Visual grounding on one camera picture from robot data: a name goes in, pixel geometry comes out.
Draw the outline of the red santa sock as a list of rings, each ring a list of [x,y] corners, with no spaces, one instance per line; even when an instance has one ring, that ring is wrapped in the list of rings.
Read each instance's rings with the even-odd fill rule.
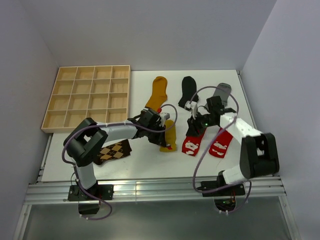
[[[223,159],[232,139],[233,136],[228,131],[223,131],[211,144],[208,153],[213,157]]]
[[[182,144],[181,152],[188,156],[195,157],[200,149],[205,132],[206,130],[204,130],[199,136],[187,136]]]

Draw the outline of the yellow bear sock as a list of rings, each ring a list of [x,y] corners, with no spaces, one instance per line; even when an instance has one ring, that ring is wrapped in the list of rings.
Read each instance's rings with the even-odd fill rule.
[[[177,136],[176,136],[176,126],[174,125],[174,121],[171,119],[168,119],[165,121],[165,128],[169,129],[168,131],[165,132],[165,141],[168,146],[166,147],[160,147],[159,151],[163,153],[171,153],[175,152],[177,150]]]

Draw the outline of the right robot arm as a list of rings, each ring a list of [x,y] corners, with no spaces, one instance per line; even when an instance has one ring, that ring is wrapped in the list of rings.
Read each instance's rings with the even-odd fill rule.
[[[226,108],[220,96],[212,96],[206,102],[207,114],[198,112],[195,101],[186,102],[184,108],[191,112],[187,134],[199,136],[208,127],[218,126],[240,143],[239,163],[218,173],[216,189],[220,194],[229,194],[234,183],[273,175],[280,170],[276,139],[272,133],[263,133],[250,126],[234,109]]]

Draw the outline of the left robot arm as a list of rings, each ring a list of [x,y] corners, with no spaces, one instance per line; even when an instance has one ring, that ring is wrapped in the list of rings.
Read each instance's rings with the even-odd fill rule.
[[[81,186],[79,194],[86,200],[96,197],[98,182],[93,162],[105,143],[146,137],[150,143],[166,147],[165,121],[169,118],[169,113],[158,113],[151,108],[144,110],[138,118],[121,122],[98,123],[91,117],[85,118],[64,140],[61,154],[62,160],[74,168]]]

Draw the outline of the mustard striped-cuff sock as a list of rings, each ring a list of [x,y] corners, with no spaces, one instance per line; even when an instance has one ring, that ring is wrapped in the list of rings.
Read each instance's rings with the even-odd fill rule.
[[[157,111],[164,102],[167,101],[167,85],[168,81],[163,76],[157,76],[152,83],[152,93],[145,105],[145,109]]]

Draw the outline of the brown argyle sock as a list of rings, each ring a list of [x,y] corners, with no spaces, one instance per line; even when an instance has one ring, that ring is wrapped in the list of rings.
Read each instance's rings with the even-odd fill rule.
[[[107,161],[119,160],[131,155],[132,148],[127,139],[105,146],[100,149],[97,158],[93,161],[101,166]]]

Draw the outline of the grey sock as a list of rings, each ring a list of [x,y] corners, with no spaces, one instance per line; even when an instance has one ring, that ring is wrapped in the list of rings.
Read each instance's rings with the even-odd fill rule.
[[[226,107],[228,105],[228,98],[229,98],[229,94],[232,91],[232,87],[224,82],[221,82],[218,84],[217,88],[215,89],[213,96],[219,96],[221,98],[221,102],[223,104],[224,107]]]

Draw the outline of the black sock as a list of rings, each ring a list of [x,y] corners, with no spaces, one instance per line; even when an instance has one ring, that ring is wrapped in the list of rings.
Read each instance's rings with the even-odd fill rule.
[[[196,81],[191,76],[185,76],[181,83],[182,87],[182,97],[178,102],[178,106],[181,108],[185,108],[187,102],[192,100],[193,102],[199,101],[199,96],[196,94],[197,92],[197,84]]]

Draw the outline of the wooden compartment tray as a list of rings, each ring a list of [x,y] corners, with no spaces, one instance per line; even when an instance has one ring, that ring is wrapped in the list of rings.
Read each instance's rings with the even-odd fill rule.
[[[126,120],[130,77],[129,65],[60,67],[41,130],[69,133],[85,118],[101,123]]]

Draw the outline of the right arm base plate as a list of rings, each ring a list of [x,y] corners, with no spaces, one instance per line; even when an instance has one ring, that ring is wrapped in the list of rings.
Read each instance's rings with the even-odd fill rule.
[[[219,191],[205,193],[205,191],[215,190],[217,188],[217,181],[201,181],[200,186],[197,187],[197,190],[202,192],[203,197],[236,197],[244,196],[246,194],[245,187],[243,184],[237,184]]]

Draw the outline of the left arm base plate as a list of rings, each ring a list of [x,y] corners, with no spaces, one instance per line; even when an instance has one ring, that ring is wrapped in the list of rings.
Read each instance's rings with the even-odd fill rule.
[[[89,194],[95,196],[96,198],[102,200],[112,200],[114,193],[114,185],[113,184],[95,184],[91,188],[86,190]],[[77,201],[90,201],[95,200],[94,198],[85,194],[80,187],[76,185],[71,185],[69,188],[69,193],[67,200],[69,202],[77,202]]]

